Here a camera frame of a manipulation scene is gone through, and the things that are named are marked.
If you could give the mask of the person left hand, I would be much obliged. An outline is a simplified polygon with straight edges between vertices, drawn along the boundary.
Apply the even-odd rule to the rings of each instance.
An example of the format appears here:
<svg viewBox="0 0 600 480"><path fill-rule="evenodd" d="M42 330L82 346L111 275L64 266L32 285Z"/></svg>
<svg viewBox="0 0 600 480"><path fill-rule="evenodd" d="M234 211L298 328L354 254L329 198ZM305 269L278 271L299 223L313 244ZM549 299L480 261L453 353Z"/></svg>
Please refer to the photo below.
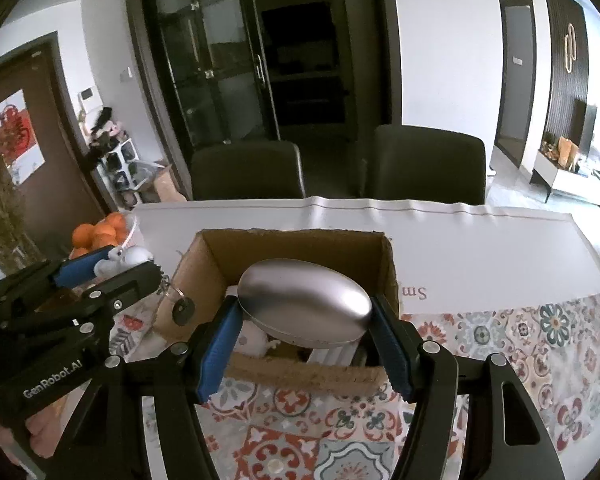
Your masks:
<svg viewBox="0 0 600 480"><path fill-rule="evenodd" d="M62 433L61 413L67 400L68 396L63 396L26 420L30 447L37 456L42 458L53 456ZM12 430L0 424L0 447L12 464L20 466L20 459L12 452L14 442Z"/></svg>

